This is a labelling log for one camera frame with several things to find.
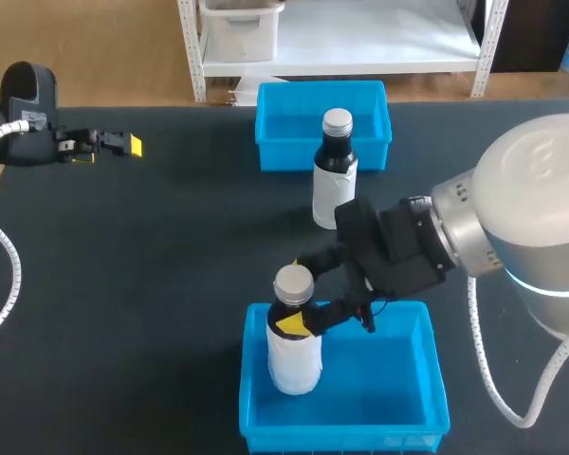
white shelf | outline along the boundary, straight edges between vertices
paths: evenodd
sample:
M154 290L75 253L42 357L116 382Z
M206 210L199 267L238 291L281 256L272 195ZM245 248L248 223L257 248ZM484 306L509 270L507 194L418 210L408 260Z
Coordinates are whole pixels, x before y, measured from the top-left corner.
M229 64L204 53L206 77L476 71L480 47L456 0L287 0L278 56Z

blue plastic bin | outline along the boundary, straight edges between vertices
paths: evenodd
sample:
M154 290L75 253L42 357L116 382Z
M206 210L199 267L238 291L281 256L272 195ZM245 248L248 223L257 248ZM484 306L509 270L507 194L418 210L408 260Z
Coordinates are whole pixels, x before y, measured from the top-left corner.
M334 107L352 113L358 168L383 171L392 128L380 81L263 83L255 120L262 171L312 171L322 144L322 117Z
M250 452L438 448L450 421L424 303L389 303L373 334L356 320L331 329L322 340L321 380L299 396L281 393L270 378L268 308L251 305L245 324L239 410Z

yellow tape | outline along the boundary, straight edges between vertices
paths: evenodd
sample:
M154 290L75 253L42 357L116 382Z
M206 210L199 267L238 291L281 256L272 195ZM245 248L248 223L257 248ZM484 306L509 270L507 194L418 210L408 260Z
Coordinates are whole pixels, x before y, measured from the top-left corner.
M299 335L301 337L311 337L312 332L303 325L302 312L295 313L293 316L284 318L276 322L276 327L288 335Z
M93 164L95 162L95 154L91 154L91 160L72 158L72 163Z
M141 158L143 156L142 149L143 147L141 146L141 139L131 135L131 155Z

white bottle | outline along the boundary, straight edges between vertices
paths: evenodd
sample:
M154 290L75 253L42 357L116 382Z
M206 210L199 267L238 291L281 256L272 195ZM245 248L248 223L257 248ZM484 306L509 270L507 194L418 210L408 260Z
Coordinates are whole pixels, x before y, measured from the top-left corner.
M352 114L331 109L322 120L322 145L314 156L312 215L317 225L335 229L335 207L354 199L357 155L352 149Z
M279 270L274 280L276 301L267 314L267 366L276 388L289 395L312 391L321 378L321 337L301 324L311 301L314 279L303 265Z

wooden floor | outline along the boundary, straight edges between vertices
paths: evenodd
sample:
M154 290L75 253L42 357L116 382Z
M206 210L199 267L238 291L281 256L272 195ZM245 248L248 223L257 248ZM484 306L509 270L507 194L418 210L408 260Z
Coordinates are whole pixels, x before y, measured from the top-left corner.
M193 105L175 0L0 0L0 80L27 60L50 67L62 106ZM469 100L473 74L394 75L389 101ZM209 90L227 102L230 87ZM564 73L494 74L486 99L569 97Z

